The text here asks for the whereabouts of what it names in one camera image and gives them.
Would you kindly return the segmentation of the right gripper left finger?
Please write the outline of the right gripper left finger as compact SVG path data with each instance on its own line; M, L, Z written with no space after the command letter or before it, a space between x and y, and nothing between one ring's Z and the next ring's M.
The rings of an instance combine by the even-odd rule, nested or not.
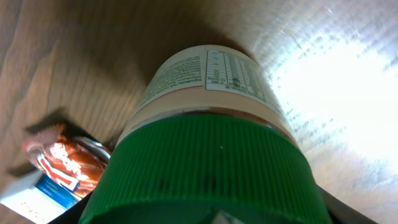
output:
M92 193L89 193L85 198L72 206L72 208L68 209L59 217L49 222L49 224L77 224L91 195Z

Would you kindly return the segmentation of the white Panadol box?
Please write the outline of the white Panadol box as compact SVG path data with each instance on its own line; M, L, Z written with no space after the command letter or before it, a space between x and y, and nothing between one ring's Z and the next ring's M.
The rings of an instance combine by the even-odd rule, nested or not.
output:
M79 201L39 170L15 180L1 195L3 205L34 223L49 223Z

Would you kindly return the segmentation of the red Top candy wrapper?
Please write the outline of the red Top candy wrapper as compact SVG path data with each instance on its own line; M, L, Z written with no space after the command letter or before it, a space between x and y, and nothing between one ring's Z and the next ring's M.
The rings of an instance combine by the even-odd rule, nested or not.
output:
M86 136L69 136L66 124L54 124L29 136L22 149L36 168L76 198L96 188L111 151Z

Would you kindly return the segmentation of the green lid jar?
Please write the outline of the green lid jar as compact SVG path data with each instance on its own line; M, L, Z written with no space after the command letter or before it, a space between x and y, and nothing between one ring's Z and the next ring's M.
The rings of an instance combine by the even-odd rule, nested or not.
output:
M166 60L80 223L331 223L259 65L220 45Z

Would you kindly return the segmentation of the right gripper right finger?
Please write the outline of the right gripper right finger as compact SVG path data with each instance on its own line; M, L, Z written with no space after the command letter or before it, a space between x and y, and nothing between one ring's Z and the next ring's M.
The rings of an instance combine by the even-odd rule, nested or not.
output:
M334 224L377 224L355 209L338 200L326 190L318 186L328 213Z

